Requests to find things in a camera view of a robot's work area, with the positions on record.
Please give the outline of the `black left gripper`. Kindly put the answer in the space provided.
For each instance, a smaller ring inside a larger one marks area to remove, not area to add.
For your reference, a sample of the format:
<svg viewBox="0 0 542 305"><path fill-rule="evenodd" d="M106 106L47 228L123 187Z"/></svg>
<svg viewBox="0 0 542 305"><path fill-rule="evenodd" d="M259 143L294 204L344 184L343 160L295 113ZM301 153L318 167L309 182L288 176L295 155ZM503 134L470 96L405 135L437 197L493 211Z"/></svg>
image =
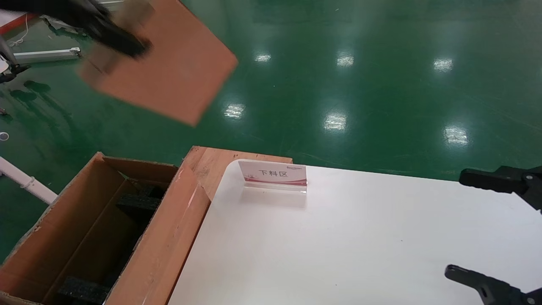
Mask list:
<svg viewBox="0 0 542 305"><path fill-rule="evenodd" d="M47 15L66 24L83 24L85 32L95 41L121 54L137 58L152 46L151 42L116 25L108 15L100 14L95 2L89 0L2 0L4 11Z"/></svg>

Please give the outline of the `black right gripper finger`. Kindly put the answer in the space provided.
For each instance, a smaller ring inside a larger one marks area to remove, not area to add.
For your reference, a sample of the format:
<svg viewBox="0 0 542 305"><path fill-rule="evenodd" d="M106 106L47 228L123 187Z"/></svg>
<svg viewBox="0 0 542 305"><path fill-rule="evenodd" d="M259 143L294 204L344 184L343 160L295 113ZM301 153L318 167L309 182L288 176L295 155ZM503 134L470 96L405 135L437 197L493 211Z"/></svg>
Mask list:
<svg viewBox="0 0 542 305"><path fill-rule="evenodd" d="M445 277L476 290L484 305L540 305L542 303L542 288L524 293L507 282L460 266L447 266Z"/></svg>
<svg viewBox="0 0 542 305"><path fill-rule="evenodd" d="M534 210L542 210L541 166L530 169L500 166L493 172L464 169L459 174L459 183L499 193L515 193Z"/></svg>

